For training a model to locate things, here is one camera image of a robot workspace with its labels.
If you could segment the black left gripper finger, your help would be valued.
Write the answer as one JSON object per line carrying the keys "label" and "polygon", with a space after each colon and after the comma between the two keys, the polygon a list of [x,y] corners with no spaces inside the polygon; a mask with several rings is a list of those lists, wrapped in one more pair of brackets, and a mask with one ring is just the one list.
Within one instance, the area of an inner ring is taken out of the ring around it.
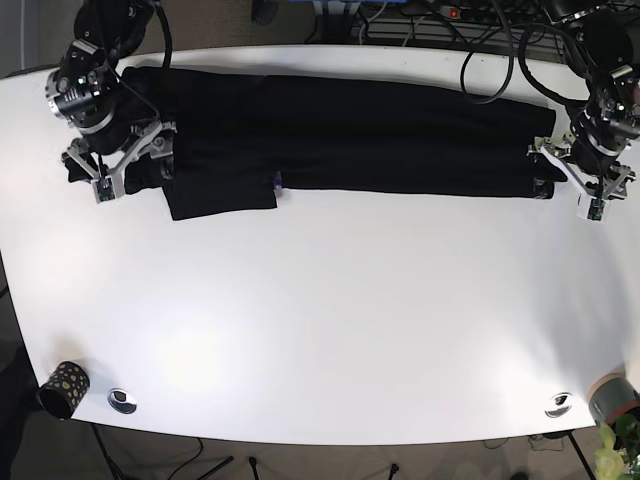
{"label": "black left gripper finger", "polygon": [[531,197],[533,199],[547,200],[554,196],[555,182],[549,179],[534,178]]}
{"label": "black left gripper finger", "polygon": [[605,222],[607,213],[607,200],[586,194],[579,196],[577,214],[580,218],[594,222]]}

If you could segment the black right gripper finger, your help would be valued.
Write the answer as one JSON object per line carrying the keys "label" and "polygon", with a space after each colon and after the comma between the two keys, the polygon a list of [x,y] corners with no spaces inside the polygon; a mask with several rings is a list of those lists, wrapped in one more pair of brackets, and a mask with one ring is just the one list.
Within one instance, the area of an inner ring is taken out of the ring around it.
{"label": "black right gripper finger", "polygon": [[160,180],[172,180],[174,177],[174,135],[157,136],[151,143],[149,156],[154,177]]}
{"label": "black right gripper finger", "polygon": [[92,188],[97,203],[116,200],[125,195],[122,177],[100,177],[94,179]]}

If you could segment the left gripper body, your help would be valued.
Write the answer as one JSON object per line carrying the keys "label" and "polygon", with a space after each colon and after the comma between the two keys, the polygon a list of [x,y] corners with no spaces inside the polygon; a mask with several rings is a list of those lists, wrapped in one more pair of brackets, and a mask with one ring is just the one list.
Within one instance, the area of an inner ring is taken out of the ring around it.
{"label": "left gripper body", "polygon": [[527,74],[540,93],[565,107],[569,130],[563,139],[537,137],[530,152],[560,170],[589,203],[624,200],[636,174],[619,156],[639,139],[639,78],[630,65],[621,65],[588,85],[589,98],[565,98]]}

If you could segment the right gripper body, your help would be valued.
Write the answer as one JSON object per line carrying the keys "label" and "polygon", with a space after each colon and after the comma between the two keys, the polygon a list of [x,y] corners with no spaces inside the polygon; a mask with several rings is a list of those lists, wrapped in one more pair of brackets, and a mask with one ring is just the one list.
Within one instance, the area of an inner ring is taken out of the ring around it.
{"label": "right gripper body", "polygon": [[175,117],[163,112],[156,97],[164,85],[172,52],[149,80],[140,70],[118,72],[121,44],[76,39],[46,82],[53,114],[79,133],[61,153],[70,184],[100,177],[122,177],[125,188],[157,188],[171,180],[152,173],[153,140],[174,135]]}

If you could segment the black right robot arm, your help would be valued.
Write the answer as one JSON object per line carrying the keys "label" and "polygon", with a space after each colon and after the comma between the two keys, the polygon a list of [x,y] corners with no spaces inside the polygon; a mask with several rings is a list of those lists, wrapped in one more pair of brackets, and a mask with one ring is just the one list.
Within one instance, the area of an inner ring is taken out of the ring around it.
{"label": "black right robot arm", "polygon": [[86,1],[74,21],[73,42],[47,78],[50,110],[80,134],[61,155],[69,180],[89,183],[99,203],[125,195],[126,170],[139,160],[162,179],[173,176],[175,120],[117,71],[142,43],[152,18],[161,25],[160,75],[167,76],[173,41],[161,2]]}

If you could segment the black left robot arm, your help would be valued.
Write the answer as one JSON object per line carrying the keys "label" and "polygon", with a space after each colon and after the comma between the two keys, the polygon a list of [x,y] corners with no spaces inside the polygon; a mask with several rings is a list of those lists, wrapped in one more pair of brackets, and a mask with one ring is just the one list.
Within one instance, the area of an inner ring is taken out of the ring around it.
{"label": "black left robot arm", "polygon": [[[544,1],[542,8],[549,22],[523,31],[518,63],[535,90],[565,108],[570,125],[560,142],[537,138],[532,153],[544,157],[573,184],[580,216],[600,222],[607,204],[625,199],[627,184],[636,180],[635,172],[618,161],[639,139],[639,66],[634,63],[634,47],[605,1]],[[526,50],[538,29],[562,37],[567,66],[586,83],[586,100],[564,97],[533,76]]]}

